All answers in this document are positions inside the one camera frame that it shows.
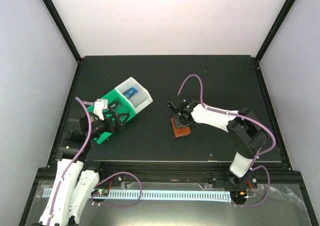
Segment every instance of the red wire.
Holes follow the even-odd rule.
[[[113,183],[112,178],[110,178],[109,190],[111,189],[112,183]]]
[[[249,185],[249,187],[250,187],[250,188],[252,188],[252,189],[254,190],[254,192],[257,192],[257,191],[255,190],[255,188],[254,188],[254,187],[252,187],[252,185],[249,183],[249,181],[248,181],[248,180],[245,180],[245,182]]]

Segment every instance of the wooden block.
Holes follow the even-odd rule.
[[[174,133],[175,133],[174,134],[175,137],[188,136],[191,133],[189,127],[176,128],[175,121],[173,118],[171,119],[171,124],[172,124],[173,130],[174,130]]]

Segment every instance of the black tabletop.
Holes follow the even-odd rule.
[[[268,112],[250,56],[87,56],[73,97],[94,101],[129,77],[145,87],[153,102],[102,144],[95,144],[89,160],[118,161],[232,161],[236,150],[228,134],[208,125],[192,128],[189,136],[175,138],[167,106],[189,74],[203,81],[203,100],[222,109],[248,107],[271,129]],[[181,93],[187,100],[199,99],[196,78]],[[74,99],[70,110],[79,107]],[[260,161],[281,160],[277,148]]]

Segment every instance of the black metal frame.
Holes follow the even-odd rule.
[[[62,131],[64,128],[64,125],[67,121],[67,116],[69,114],[69,109],[71,105],[71,101],[73,98],[73,94],[77,85],[77,81],[80,75],[80,71],[82,68],[82,59],[67,31],[65,28],[63,21],[61,20],[55,6],[53,5],[52,0],[43,0],[45,6],[47,7],[49,13],[51,14],[54,22],[56,23],[57,27],[59,28],[63,38],[65,39],[67,45],[69,46],[74,58],[78,62],[77,69],[75,71],[75,75],[72,81],[71,89],[68,94],[68,98],[61,116],[60,124],[58,126],[58,131],[54,139],[54,143],[52,146],[52,150],[49,156],[49,160],[47,162],[47,168],[40,168],[36,174],[34,183],[32,185],[30,195],[28,197],[28,200],[26,202],[25,209],[23,211],[21,221],[19,225],[25,225],[27,221],[27,217],[30,211],[30,207],[34,198],[34,195],[36,193],[36,188],[38,186],[38,183],[40,180],[54,180],[56,176],[56,162],[54,160],[55,158],[55,152],[58,148],[58,144],[60,142],[60,139],[62,137]],[[256,76],[260,84],[261,93],[263,95],[268,113],[269,118],[272,124],[272,129],[275,133],[278,149],[282,158],[281,163],[277,163],[276,165],[274,163],[264,163],[263,165],[268,166],[269,173],[270,173],[270,180],[271,183],[277,184],[277,183],[288,183],[288,184],[298,184],[304,199],[304,203],[306,205],[309,217],[311,219],[312,225],[319,225],[318,221],[316,219],[315,212],[312,208],[312,204],[308,195],[308,192],[305,187],[305,183],[303,181],[303,178],[301,176],[300,172],[292,171],[291,170],[291,163],[289,160],[289,156],[279,129],[279,125],[277,122],[277,118],[274,112],[274,109],[272,107],[272,103],[268,94],[268,90],[262,75],[262,72],[260,70],[259,62],[265,52],[267,51],[271,41],[275,37],[278,29],[280,28],[282,22],[286,18],[290,8],[294,4],[295,0],[286,0],[280,13],[278,14],[274,24],[272,25],[266,39],[264,40],[258,54],[253,59],[255,64],[255,71]],[[103,163],[105,167],[108,168],[108,174],[112,174],[114,172],[119,171],[129,171],[132,173],[135,173],[140,178],[142,178],[143,181],[170,181],[171,179],[179,179],[181,181],[197,181],[197,182],[204,182],[208,181],[212,177],[212,172],[220,172],[220,171],[226,171],[227,168],[230,166],[230,163],[219,163],[212,164],[212,163],[201,163],[201,164],[184,164],[184,163],[158,163],[155,165],[155,163],[131,163],[131,162],[105,162]],[[255,171],[255,177],[259,181],[259,183],[266,183],[267,177],[265,175],[264,171]]]
[[[81,62],[82,58],[76,49],[76,46],[74,42],[72,41],[69,32],[67,31],[58,11],[56,10],[56,7],[54,6],[54,3],[52,0],[43,0],[43,3],[45,4],[46,8],[48,9],[50,15],[52,16],[52,19],[54,20],[56,26],[58,27],[59,31],[61,32],[61,35],[63,36],[66,44],[68,45],[70,51],[72,52],[75,60],[79,63]]]

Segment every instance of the white wall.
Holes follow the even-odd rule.
[[[52,0],[81,56],[255,56],[285,0]]]
[[[320,220],[320,0],[296,0],[261,61],[292,166]]]
[[[75,69],[42,0],[0,0],[0,225],[19,223]]]

